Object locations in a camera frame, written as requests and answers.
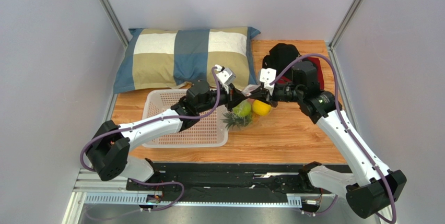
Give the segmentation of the clear zip top bag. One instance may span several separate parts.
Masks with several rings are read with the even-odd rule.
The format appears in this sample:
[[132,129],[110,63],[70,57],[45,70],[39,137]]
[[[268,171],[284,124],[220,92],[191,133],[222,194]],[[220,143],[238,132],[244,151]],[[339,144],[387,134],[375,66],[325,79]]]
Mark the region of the clear zip top bag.
[[263,85],[248,85],[244,89],[229,87],[226,112],[220,120],[229,132],[242,131],[249,128],[258,117],[269,115],[272,106],[266,103],[270,98],[268,90]]

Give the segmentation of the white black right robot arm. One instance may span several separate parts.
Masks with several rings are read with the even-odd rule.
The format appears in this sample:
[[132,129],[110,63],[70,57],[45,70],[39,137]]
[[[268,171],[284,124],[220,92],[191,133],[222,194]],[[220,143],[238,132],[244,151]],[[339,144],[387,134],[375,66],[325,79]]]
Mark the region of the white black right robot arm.
[[379,215],[387,207],[394,209],[407,182],[405,174],[401,170],[391,170],[367,146],[338,98],[321,88],[315,64],[296,62],[290,73],[290,81],[280,84],[276,70],[261,69],[260,85],[250,92],[250,97],[273,107],[279,102],[298,103],[301,112],[334,143],[351,170],[350,174],[343,174],[312,162],[299,171],[304,186],[326,189],[338,195],[363,219]]

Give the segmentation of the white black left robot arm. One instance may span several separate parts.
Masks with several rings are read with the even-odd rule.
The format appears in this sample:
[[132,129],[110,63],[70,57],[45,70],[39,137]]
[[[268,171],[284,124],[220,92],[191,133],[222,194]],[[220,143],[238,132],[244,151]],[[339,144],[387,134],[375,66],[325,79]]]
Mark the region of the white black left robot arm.
[[156,116],[122,125],[112,120],[104,122],[83,147],[81,164],[102,181],[123,176],[146,182],[155,173],[153,166],[147,159],[130,156],[130,151],[158,137],[191,128],[219,106],[232,110],[246,99],[233,85],[211,89],[207,82],[197,81],[176,104]]

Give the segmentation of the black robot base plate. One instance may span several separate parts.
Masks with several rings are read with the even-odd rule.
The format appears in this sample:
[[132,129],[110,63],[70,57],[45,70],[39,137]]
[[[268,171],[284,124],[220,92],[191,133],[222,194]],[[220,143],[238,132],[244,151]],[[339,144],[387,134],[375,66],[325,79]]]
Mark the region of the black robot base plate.
[[331,195],[332,190],[305,185],[302,164],[153,163],[155,174],[143,186],[132,180],[128,191],[155,191],[164,201],[284,203],[287,194]]

